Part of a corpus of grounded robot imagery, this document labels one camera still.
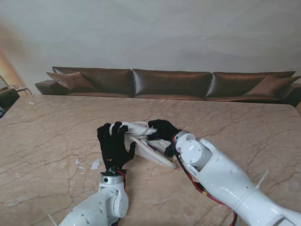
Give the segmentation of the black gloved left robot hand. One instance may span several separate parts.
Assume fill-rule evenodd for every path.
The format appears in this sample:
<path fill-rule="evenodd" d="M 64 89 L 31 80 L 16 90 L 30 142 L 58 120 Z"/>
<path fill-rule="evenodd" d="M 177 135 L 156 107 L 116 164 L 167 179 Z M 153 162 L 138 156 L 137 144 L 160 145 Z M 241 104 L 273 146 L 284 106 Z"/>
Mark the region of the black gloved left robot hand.
<path fill-rule="evenodd" d="M 126 132 L 128 132 L 128 126 L 119 121 L 115 122 L 113 126 L 106 123 L 97 129 L 97 138 L 107 171 L 120 170 L 134 158 L 136 142 L 132 142 L 127 150 L 125 147 Z"/>

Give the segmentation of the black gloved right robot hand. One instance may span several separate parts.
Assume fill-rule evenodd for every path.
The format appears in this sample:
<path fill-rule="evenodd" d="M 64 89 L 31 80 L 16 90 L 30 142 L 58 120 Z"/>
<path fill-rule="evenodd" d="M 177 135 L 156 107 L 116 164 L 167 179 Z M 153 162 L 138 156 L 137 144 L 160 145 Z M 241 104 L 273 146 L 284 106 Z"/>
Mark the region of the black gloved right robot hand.
<path fill-rule="evenodd" d="M 169 121 L 161 119 L 149 121 L 148 126 L 156 129 L 155 133 L 148 135 L 149 140 L 163 139 L 172 142 L 175 135 L 181 131 Z"/>

